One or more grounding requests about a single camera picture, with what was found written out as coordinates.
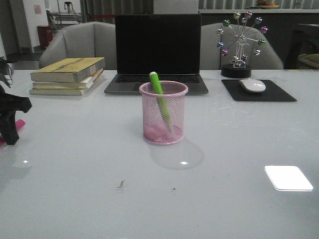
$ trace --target white mouse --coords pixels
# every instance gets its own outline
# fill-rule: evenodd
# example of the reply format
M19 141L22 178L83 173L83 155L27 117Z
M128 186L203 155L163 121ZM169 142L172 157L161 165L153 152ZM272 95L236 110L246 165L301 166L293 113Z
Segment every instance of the white mouse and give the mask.
M260 80L254 80L251 78L239 80L240 85L245 89L247 92L251 93L259 93L263 92L266 89L265 84Z

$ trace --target laptop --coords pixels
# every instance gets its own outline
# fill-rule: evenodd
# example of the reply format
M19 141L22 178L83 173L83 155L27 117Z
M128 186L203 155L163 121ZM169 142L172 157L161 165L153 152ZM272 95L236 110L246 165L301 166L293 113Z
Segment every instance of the laptop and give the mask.
M115 17L117 74L107 94L139 94L150 72L183 82L188 94L206 94L199 74L200 14L133 14Z

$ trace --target door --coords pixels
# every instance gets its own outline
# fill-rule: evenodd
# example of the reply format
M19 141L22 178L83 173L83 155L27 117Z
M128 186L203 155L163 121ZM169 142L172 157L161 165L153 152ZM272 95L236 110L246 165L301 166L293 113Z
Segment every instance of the door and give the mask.
M5 54L19 53L17 36L9 0L0 0L0 31Z

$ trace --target pen holder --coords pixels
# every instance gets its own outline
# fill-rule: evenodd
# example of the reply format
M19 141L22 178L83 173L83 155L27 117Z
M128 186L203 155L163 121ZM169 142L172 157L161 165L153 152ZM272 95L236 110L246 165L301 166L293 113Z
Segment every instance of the pen holder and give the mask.
M140 86L143 105L143 135L152 144L179 142L184 136L184 105L188 87L161 81L163 95L155 94L150 82Z

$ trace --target ferris wheel ornament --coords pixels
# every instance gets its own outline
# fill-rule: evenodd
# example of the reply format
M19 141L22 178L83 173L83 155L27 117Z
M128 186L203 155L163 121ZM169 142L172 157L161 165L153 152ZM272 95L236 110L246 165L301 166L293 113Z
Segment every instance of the ferris wheel ornament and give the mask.
M246 64L247 59L249 56L244 51L245 46L252 46L252 43L257 42L258 46L265 45L266 41L264 39L252 39L251 36L258 33L258 31L254 33L249 33L248 31L253 28L255 25L259 25L262 23L262 18L257 17L255 18L254 24L250 27L247 26L248 20L252 18L252 12L246 12L243 17L240 12L234 13L233 17L237 20L237 25L235 29L231 26L230 20L223 21L223 28L217 30L217 35L224 34L224 28L228 27L231 29L232 33L230 34L233 36L233 39L227 43L218 42L217 48L221 51L221 57L228 55L229 49L232 47L236 47L236 53L232 56L231 61L229 64L225 64L221 68L221 75L231 78L248 78L251 76L251 69L250 66ZM260 32L265 34L268 31L268 27L262 26L260 28ZM261 54L261 50L258 48L253 49L253 54L258 56Z

